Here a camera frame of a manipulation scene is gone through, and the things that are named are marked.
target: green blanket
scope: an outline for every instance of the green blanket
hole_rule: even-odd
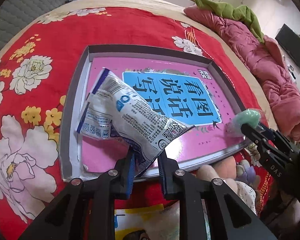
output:
[[[248,27],[258,41],[264,43],[263,33],[261,32],[258,18],[246,5],[240,5],[237,8],[234,8],[229,3],[213,2],[210,0],[195,0],[195,3],[199,9],[210,10],[219,17],[242,22]]]

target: plastic snack bag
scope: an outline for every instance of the plastic snack bag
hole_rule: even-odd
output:
[[[121,136],[135,150],[136,175],[193,125],[153,111],[133,88],[104,68],[80,113],[78,133],[104,140]]]

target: blue title panel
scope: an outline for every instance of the blue title panel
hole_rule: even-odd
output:
[[[167,73],[124,72],[123,80],[159,114],[194,125],[221,122],[199,78]]]

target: yellow flower print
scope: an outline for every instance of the yellow flower print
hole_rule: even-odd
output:
[[[53,108],[51,110],[47,110],[46,115],[46,125],[51,125],[52,123],[54,123],[55,125],[60,125],[62,112],[59,112],[58,109]]]
[[[60,104],[62,104],[64,106],[65,105],[65,101],[66,101],[66,96],[62,96],[60,98]]]
[[[20,58],[17,59],[17,63],[19,63],[21,61],[23,61],[23,57],[20,57]]]
[[[107,12],[102,12],[102,13],[95,13],[96,15],[103,15],[103,14],[108,14]]]
[[[22,55],[25,56],[29,52],[34,51],[34,49],[32,49],[33,47],[35,47],[35,43],[34,42],[29,42],[25,46],[23,46],[21,49],[17,49],[14,52],[14,54],[11,55],[11,57],[9,59],[14,59],[14,57],[21,57]]]
[[[59,133],[54,132],[54,128],[52,125],[48,125],[47,122],[44,122],[43,124],[44,130],[48,133],[49,135],[49,140],[55,140],[57,143],[59,143]]]
[[[39,122],[41,121],[41,108],[40,107],[29,107],[27,106],[24,111],[21,113],[21,118],[25,123],[32,123],[33,125],[39,125]]]
[[[3,70],[0,71],[0,76],[9,77],[10,73],[11,73],[10,69],[3,69]]]

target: beige bed edge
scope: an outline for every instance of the beige bed edge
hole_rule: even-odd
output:
[[[254,78],[254,76],[244,66],[241,60],[234,54],[234,52],[230,49],[230,47],[228,47],[227,44],[216,33],[206,28],[205,26],[188,18],[183,12],[183,7],[162,0],[78,0],[78,1],[74,1],[62,5],[47,14],[60,13],[64,11],[71,11],[71,10],[84,9],[84,8],[111,7],[111,6],[142,9],[142,10],[149,11],[155,15],[166,16],[174,20],[185,22],[205,32],[206,34],[215,38],[216,40],[218,40],[221,43],[227,56],[230,58],[230,60],[236,66],[236,68],[240,71],[241,75],[245,78],[245,80],[249,84],[252,92],[255,94],[261,109],[266,113],[266,118],[268,120],[269,127],[275,130],[277,129],[277,124],[274,120],[269,102],[266,99],[266,96],[264,95],[262,88],[260,87],[257,80]],[[35,19],[32,23],[30,23],[27,27],[21,30],[4,46],[4,48],[0,51],[0,59],[2,55],[4,55],[4,53],[10,48],[10,46],[31,25],[36,23],[40,18],[41,17]]]

